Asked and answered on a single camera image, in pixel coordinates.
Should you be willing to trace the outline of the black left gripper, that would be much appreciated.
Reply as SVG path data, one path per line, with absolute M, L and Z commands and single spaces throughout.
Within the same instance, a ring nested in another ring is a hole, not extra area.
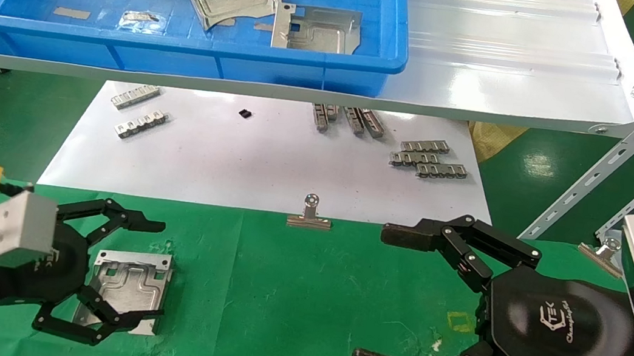
M 67 223 L 91 216 L 105 216 L 108 221 L 85 237 Z M 161 233 L 166 228 L 164 222 L 149 220 L 141 211 L 123 208 L 110 198 L 61 204 L 56 208 L 55 218 L 49 253 L 22 265 L 16 272 L 17 295 L 13 302 L 42 305 L 32 321 L 34 330 L 95 346 L 112 334 L 132 331 L 142 320 L 164 315 L 164 311 L 157 309 L 118 313 L 92 286 L 82 285 L 89 247 L 119 229 Z M 75 293 L 78 301 L 100 320 L 98 329 L 53 317 L 56 306 Z

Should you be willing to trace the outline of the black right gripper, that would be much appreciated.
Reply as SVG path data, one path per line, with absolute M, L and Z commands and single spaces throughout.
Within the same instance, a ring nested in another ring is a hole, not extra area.
M 493 272 L 476 251 L 511 268 L 535 269 L 540 251 L 484 221 L 420 219 L 414 226 L 387 223 L 385 245 L 437 252 L 473 292 L 489 293 L 480 341 L 459 356 L 625 356 L 634 347 L 628 297 L 587 281 L 540 273 Z M 357 348 L 352 356 L 387 356 Z

